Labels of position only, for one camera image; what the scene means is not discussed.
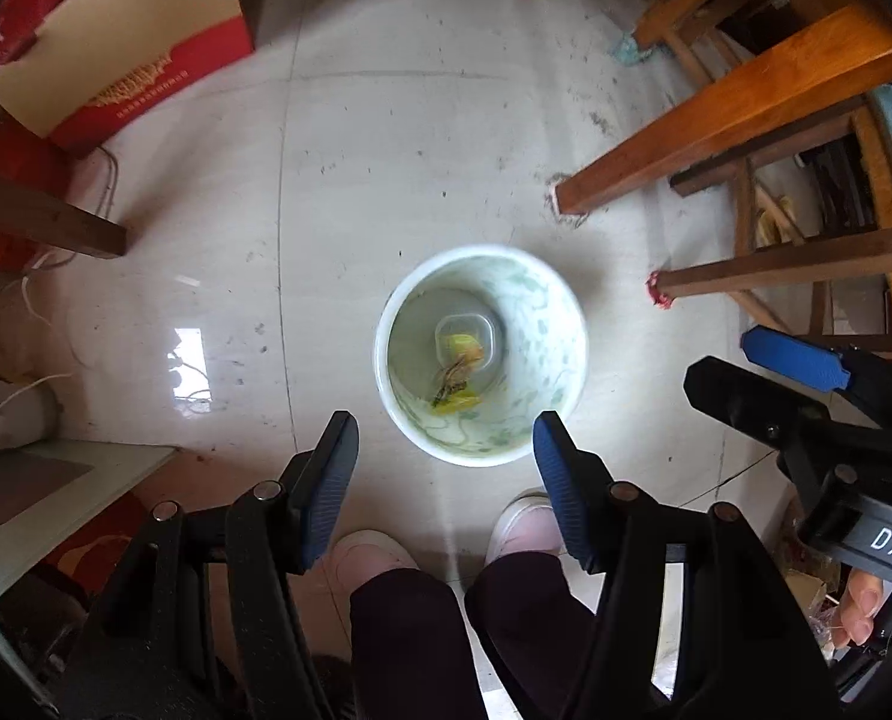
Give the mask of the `person right hand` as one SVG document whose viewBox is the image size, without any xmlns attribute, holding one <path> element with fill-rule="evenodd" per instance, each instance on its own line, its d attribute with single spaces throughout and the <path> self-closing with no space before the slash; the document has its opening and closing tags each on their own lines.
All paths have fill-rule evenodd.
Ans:
<svg viewBox="0 0 892 720">
<path fill-rule="evenodd" d="M 875 616 L 892 592 L 892 583 L 852 567 L 838 608 L 830 622 L 831 643 L 836 650 L 864 645 L 872 637 Z"/>
</svg>

